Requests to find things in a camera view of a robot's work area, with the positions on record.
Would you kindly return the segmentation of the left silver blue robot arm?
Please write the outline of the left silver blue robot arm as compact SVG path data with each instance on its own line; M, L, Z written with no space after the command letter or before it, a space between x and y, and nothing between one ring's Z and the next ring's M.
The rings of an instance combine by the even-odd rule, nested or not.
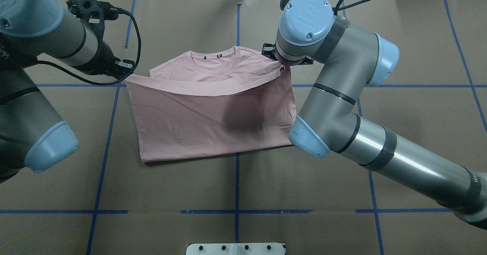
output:
M95 86L116 85L140 60L115 57L105 22L131 12L97 0L1 0L1 182L23 168L43 172L75 153L80 142L39 89L28 68L48 65Z

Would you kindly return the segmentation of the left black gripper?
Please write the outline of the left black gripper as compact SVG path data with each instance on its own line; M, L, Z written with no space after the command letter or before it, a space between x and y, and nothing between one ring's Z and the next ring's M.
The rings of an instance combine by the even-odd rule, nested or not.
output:
M106 42L99 44L97 52L90 61L90 75L104 75L110 77L127 76L135 68L135 62L131 60L120 60L115 57L111 48Z

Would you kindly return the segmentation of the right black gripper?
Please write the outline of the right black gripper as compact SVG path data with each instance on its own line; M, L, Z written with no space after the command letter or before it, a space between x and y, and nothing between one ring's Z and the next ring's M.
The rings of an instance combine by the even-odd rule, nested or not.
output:
M293 56L285 53L277 44L264 43L261 54L286 66L312 65L314 60L308 56Z

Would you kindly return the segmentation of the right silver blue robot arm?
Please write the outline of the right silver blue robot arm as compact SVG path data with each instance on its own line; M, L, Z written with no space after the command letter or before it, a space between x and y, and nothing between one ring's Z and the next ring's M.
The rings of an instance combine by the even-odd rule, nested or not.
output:
M285 66L322 64L289 132L317 158L342 155L486 229L486 173L435 154L360 114L367 87L379 87L399 61L398 47L339 14L329 0L281 0L275 42L262 54Z

